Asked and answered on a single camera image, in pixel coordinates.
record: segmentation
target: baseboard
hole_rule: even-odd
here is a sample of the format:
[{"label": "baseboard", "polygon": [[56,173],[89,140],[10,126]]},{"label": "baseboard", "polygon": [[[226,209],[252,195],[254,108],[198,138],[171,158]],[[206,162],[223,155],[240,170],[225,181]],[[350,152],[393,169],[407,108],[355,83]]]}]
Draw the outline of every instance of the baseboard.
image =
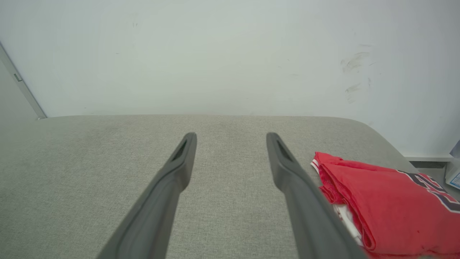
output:
[{"label": "baseboard", "polygon": [[430,168],[430,169],[442,169],[446,168],[449,162],[433,162],[433,161],[409,161],[415,168]]},{"label": "baseboard", "polygon": [[452,160],[452,156],[447,155],[439,155],[439,156],[404,156],[408,161],[417,161],[417,162],[450,162]]}]

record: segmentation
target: red jersey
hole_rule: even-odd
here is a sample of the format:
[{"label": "red jersey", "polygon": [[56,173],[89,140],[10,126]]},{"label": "red jersey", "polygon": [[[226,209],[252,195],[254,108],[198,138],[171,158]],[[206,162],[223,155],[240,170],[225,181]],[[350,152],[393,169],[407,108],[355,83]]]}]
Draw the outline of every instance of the red jersey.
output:
[{"label": "red jersey", "polygon": [[460,203],[433,178],[316,152],[323,194],[346,204],[375,258],[460,258]]}]

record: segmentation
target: fabric texture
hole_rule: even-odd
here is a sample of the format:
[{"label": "fabric texture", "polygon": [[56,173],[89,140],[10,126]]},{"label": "fabric texture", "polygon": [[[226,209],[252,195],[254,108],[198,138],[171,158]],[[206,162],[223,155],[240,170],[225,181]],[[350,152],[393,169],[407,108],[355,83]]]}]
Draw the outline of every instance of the fabric texture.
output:
[{"label": "fabric texture", "polygon": [[265,135],[278,133],[313,181],[315,151],[417,170],[367,125],[342,118],[70,116],[0,137],[0,258],[92,259],[187,132],[198,144],[168,259],[297,258]]},{"label": "fabric texture", "polygon": [[[319,175],[318,161],[316,159],[313,159],[310,165],[313,166],[313,168],[315,168],[316,172]],[[350,233],[351,237],[356,241],[356,244],[362,247],[362,235],[355,226],[355,223],[353,221],[353,213],[351,213],[351,211],[349,210],[348,205],[332,204],[332,208],[334,212],[337,214],[337,216],[340,218],[342,223],[345,225],[345,228],[348,230],[348,233]]]},{"label": "fabric texture", "polygon": [[433,178],[316,152],[320,187],[345,204],[366,250],[383,254],[460,258],[460,203]]}]

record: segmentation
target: white fabric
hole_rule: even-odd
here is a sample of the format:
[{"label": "white fabric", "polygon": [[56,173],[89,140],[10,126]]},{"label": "white fabric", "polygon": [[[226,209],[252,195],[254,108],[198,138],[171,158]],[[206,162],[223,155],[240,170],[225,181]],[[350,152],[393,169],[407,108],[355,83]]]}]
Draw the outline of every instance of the white fabric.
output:
[{"label": "white fabric", "polygon": [[[313,162],[311,162],[310,165],[313,166],[313,168],[315,168],[316,172],[319,174],[318,161],[313,159]],[[362,236],[353,223],[353,214],[348,209],[348,206],[346,204],[332,204],[332,207],[356,243],[360,246],[363,246]]]}]

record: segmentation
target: red shirt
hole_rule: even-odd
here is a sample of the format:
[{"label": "red shirt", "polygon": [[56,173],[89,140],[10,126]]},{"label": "red shirt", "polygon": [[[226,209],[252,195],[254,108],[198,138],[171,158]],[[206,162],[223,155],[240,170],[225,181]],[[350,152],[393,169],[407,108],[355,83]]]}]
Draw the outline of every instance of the red shirt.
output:
[{"label": "red shirt", "polygon": [[460,203],[433,178],[316,152],[326,198],[346,204],[375,258],[460,258]]}]

